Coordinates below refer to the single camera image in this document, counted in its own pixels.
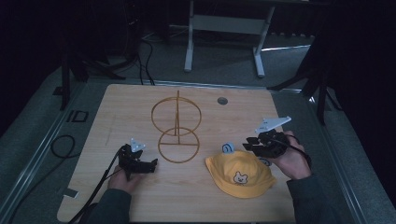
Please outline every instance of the wooden tabletop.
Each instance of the wooden tabletop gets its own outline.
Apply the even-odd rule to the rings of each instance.
[[[193,129],[199,141],[194,158],[183,163],[167,161],[159,152],[160,132],[151,120],[151,110],[168,97],[178,101],[179,127]],[[221,105],[224,97],[228,103]],[[160,129],[175,127],[176,101],[156,106],[153,120]],[[78,191],[77,198],[64,197],[58,219],[69,221],[88,201],[117,150],[130,144],[133,138],[146,145],[141,161],[158,159],[155,173],[148,174],[136,189],[130,217],[135,222],[263,222],[293,221],[292,200],[284,176],[270,166],[277,183],[265,194],[253,199],[239,199],[221,191],[205,166],[205,158],[221,152],[221,146],[233,142],[244,150],[247,137],[256,137],[255,129],[262,119],[277,118],[271,93],[265,90],[226,88],[166,87],[166,86],[108,86],[69,188]],[[182,141],[195,143],[193,134]],[[184,161],[193,156],[195,146],[162,147],[163,155],[172,161]],[[102,186],[94,202],[106,190]]]

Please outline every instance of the yellow bucket hat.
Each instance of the yellow bucket hat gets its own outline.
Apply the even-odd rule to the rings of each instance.
[[[216,185],[237,198],[254,198],[271,188],[276,179],[255,155],[236,150],[205,159]]]

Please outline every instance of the sleeve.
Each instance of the sleeve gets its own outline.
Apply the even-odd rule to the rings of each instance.
[[[120,189],[107,189],[88,217],[87,224],[129,223],[132,196]]]
[[[341,223],[316,175],[290,180],[287,184],[293,199],[296,223]]]

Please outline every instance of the person's hand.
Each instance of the person's hand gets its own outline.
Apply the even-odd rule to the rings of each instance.
[[[131,180],[126,179],[125,171],[122,170],[118,165],[114,168],[114,175],[110,177],[108,181],[108,189],[121,189],[129,194],[132,194],[140,180],[143,178],[142,174],[135,175]]]
[[[293,132],[287,131],[284,132],[285,135],[294,136]],[[297,143],[297,140],[293,137],[287,136],[291,146],[297,147],[300,150],[304,151],[304,147]],[[305,157],[292,148],[288,148],[282,156],[276,159],[267,159],[268,161],[274,163],[282,173],[289,178],[295,179],[303,179],[312,175],[311,169],[308,166],[308,163]]]

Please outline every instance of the white table frame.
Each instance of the white table frame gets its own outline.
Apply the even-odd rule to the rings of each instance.
[[[194,0],[190,0],[189,44],[187,46],[184,71],[190,72],[192,70],[192,54],[194,51],[192,40],[193,31],[206,30],[259,35],[260,41],[258,45],[253,48],[253,56],[256,63],[257,75],[259,77],[264,77],[265,73],[261,56],[262,45],[264,44],[265,37],[267,36],[274,11],[275,7],[270,7],[265,20],[197,15],[194,14]]]

